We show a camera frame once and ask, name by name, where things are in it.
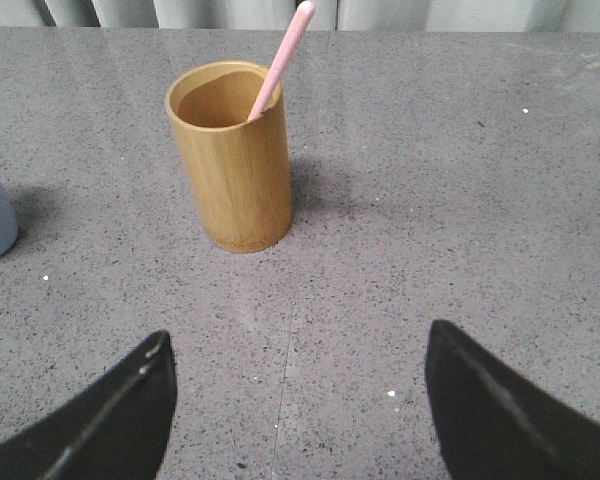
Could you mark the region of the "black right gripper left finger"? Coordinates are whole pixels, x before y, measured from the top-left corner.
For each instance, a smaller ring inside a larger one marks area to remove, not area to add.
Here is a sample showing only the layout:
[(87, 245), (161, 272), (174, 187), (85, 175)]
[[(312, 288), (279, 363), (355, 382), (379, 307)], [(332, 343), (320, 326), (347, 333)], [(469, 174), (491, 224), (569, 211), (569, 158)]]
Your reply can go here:
[(0, 479), (153, 479), (177, 401), (171, 338), (149, 335), (50, 415), (0, 444)]

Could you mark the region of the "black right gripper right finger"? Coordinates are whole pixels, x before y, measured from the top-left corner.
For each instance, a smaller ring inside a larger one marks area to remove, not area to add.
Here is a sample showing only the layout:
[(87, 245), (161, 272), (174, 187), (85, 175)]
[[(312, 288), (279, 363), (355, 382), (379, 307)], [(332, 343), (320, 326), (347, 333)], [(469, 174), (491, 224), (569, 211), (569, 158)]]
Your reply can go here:
[(433, 321), (425, 379), (453, 479), (600, 479), (600, 424), (509, 368), (447, 320)]

